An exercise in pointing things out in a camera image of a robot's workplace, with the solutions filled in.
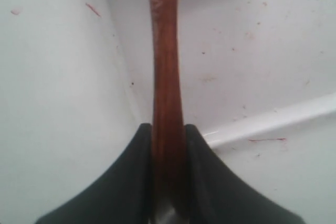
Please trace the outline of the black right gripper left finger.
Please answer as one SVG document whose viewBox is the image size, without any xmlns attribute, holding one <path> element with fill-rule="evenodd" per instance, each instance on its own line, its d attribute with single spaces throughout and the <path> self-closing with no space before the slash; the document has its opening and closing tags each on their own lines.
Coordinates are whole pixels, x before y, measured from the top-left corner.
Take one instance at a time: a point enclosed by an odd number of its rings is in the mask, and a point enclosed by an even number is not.
<svg viewBox="0 0 336 224">
<path fill-rule="evenodd" d="M 37 223 L 149 223 L 151 186 L 151 125 L 143 123 L 104 174 Z"/>
</svg>

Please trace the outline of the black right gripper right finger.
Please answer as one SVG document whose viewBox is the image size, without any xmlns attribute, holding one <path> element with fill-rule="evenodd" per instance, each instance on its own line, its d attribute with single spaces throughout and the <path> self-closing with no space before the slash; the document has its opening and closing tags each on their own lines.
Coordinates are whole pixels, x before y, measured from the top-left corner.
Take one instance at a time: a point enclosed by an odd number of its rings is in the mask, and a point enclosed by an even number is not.
<svg viewBox="0 0 336 224">
<path fill-rule="evenodd" d="M 212 151 L 195 125 L 185 127 L 191 183 L 190 223 L 303 223 L 253 189 Z"/>
</svg>

